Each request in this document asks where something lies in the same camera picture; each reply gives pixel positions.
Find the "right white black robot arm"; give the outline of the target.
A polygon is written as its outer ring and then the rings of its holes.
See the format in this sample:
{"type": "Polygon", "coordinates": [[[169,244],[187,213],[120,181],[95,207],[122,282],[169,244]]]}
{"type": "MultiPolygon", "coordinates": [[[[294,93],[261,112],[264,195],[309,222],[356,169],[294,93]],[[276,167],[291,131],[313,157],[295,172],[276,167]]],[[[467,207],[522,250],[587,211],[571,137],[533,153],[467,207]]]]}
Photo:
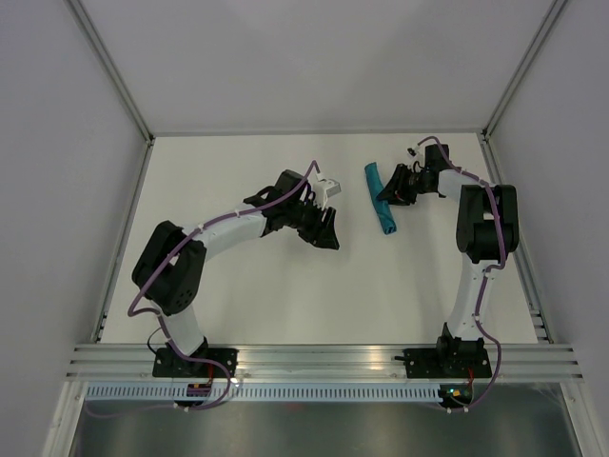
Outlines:
{"type": "Polygon", "coordinates": [[[407,349],[399,356],[409,379],[489,379],[491,368],[484,329],[489,292],[507,258],[520,243],[518,197],[511,185],[491,184],[456,166],[448,145],[428,136],[408,149],[387,183],[375,165],[365,167],[366,183],[383,232],[396,224],[393,206],[411,206],[418,196],[435,193],[458,205],[456,245],[462,274],[455,305],[433,348],[407,349]]]}

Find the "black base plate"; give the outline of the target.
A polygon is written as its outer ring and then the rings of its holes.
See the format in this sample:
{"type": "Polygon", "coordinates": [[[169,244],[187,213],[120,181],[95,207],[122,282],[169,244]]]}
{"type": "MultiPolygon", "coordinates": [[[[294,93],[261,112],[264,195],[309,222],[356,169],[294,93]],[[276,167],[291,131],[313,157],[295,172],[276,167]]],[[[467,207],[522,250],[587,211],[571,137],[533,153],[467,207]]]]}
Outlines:
{"type": "Polygon", "coordinates": [[[394,356],[401,362],[408,379],[490,379],[492,368],[485,349],[481,352],[440,352],[434,348],[404,349],[394,356]]]}
{"type": "MultiPolygon", "coordinates": [[[[205,358],[222,365],[232,377],[235,373],[238,350],[236,348],[207,348],[195,358],[205,358]]],[[[172,348],[156,350],[152,376],[154,378],[209,378],[225,379],[225,372],[214,364],[191,362],[179,357],[172,348]]]]}

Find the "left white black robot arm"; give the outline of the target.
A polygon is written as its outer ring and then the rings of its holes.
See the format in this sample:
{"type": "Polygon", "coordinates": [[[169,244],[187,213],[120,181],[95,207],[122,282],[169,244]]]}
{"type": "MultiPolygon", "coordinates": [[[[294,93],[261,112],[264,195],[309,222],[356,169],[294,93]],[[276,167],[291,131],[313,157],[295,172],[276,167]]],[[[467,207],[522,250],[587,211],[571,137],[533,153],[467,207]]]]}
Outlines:
{"type": "Polygon", "coordinates": [[[150,301],[148,312],[158,320],[174,365],[185,376],[199,376],[207,366],[208,342],[193,309],[205,263],[284,228],[314,248],[339,249],[336,210],[328,200],[340,191],[337,181],[315,169],[305,175],[287,169],[275,184],[230,212],[190,228],[164,221],[154,229],[131,280],[139,289],[136,297],[150,301]]]}

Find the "aluminium frame post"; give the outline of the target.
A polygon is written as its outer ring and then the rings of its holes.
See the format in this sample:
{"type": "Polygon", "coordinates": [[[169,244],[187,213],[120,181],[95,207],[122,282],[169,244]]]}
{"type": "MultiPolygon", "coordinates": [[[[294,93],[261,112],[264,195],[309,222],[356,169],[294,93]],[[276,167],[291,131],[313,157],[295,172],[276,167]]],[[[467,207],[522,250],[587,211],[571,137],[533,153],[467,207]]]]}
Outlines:
{"type": "Polygon", "coordinates": [[[545,43],[549,39],[553,29],[559,22],[569,4],[569,0],[553,0],[550,3],[547,12],[543,15],[530,43],[525,49],[519,63],[515,68],[515,71],[508,81],[507,86],[502,92],[498,103],[492,110],[488,121],[481,129],[481,137],[485,141],[490,139],[492,133],[499,126],[499,123],[507,111],[510,103],[517,94],[529,70],[536,62],[545,43]]]}
{"type": "Polygon", "coordinates": [[[97,61],[101,65],[101,68],[115,90],[119,101],[125,108],[129,119],[132,121],[144,141],[147,144],[151,144],[154,140],[154,134],[148,127],[144,116],[139,110],[84,2],[80,0],[67,0],[65,1],[65,5],[81,30],[97,61]]]}

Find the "aluminium mounting rail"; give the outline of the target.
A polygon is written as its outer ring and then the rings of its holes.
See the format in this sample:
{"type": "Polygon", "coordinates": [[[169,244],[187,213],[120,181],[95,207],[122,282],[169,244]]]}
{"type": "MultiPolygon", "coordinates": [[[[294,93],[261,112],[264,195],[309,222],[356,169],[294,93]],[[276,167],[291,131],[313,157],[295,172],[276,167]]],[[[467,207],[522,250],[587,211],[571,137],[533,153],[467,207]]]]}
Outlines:
{"type": "MultiPolygon", "coordinates": [[[[236,378],[254,383],[399,383],[436,381],[433,368],[413,352],[431,345],[234,345],[221,359],[236,378]]],[[[485,370],[499,383],[581,382],[575,351],[562,344],[507,344],[501,355],[487,347],[485,370]]],[[[159,363],[145,345],[83,344],[63,369],[68,381],[151,381],[159,363]]]]}

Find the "right aluminium frame post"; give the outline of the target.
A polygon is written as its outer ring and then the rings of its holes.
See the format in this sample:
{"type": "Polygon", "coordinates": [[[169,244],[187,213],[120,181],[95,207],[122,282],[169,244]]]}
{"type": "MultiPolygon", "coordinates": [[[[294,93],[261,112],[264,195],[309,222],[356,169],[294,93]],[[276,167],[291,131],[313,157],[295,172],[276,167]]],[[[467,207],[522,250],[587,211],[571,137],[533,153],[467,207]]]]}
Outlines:
{"type": "Polygon", "coordinates": [[[499,126],[499,123],[507,111],[510,103],[517,94],[529,70],[536,62],[545,43],[549,39],[553,29],[559,22],[569,4],[569,0],[553,0],[550,3],[547,12],[543,15],[530,43],[525,49],[519,63],[515,68],[515,71],[508,81],[507,86],[502,92],[498,103],[492,110],[488,121],[481,129],[481,137],[485,141],[490,139],[492,133],[499,126]]]}

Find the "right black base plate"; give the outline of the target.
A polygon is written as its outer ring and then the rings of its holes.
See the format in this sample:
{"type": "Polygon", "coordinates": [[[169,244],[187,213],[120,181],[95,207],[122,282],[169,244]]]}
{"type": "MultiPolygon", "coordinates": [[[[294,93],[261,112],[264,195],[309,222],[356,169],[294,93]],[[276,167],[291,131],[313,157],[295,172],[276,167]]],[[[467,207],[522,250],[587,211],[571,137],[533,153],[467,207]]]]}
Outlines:
{"type": "Polygon", "coordinates": [[[408,379],[490,379],[492,368],[485,349],[481,352],[440,352],[434,348],[404,349],[394,356],[401,362],[408,379]]]}

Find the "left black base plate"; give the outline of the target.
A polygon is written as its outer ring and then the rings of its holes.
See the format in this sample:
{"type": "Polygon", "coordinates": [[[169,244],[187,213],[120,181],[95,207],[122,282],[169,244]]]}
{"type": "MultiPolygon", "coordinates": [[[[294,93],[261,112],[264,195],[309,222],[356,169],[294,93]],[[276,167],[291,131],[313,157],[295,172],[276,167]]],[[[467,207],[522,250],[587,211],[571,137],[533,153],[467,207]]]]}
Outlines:
{"type": "MultiPolygon", "coordinates": [[[[232,377],[235,373],[238,350],[236,348],[207,348],[195,358],[205,358],[222,365],[232,377]]],[[[214,364],[191,362],[179,357],[172,348],[156,350],[152,376],[154,378],[209,378],[225,379],[225,372],[214,364]]]]}

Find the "teal cloth napkin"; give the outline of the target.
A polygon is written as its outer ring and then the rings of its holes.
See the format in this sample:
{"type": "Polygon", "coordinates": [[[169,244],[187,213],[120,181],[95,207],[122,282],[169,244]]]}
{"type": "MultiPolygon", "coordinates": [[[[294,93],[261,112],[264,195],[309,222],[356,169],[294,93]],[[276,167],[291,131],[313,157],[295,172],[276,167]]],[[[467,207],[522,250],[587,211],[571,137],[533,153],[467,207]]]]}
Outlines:
{"type": "Polygon", "coordinates": [[[368,192],[373,209],[377,215],[380,226],[384,235],[390,235],[396,232],[397,225],[386,201],[378,199],[383,190],[383,183],[378,173],[376,162],[367,164],[364,167],[364,176],[367,184],[368,192]]]}

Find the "left aluminium frame post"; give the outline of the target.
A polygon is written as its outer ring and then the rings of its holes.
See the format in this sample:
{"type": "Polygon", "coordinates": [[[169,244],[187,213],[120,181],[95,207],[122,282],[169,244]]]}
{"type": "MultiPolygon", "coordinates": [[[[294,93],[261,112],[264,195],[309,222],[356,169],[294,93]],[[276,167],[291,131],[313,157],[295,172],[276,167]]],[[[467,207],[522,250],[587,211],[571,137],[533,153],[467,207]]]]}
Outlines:
{"type": "Polygon", "coordinates": [[[139,110],[84,2],[80,0],[67,0],[65,1],[65,5],[81,30],[97,61],[101,65],[101,68],[115,90],[119,101],[125,108],[129,119],[132,121],[144,141],[147,144],[151,144],[154,140],[154,134],[148,127],[144,116],[139,110]]]}

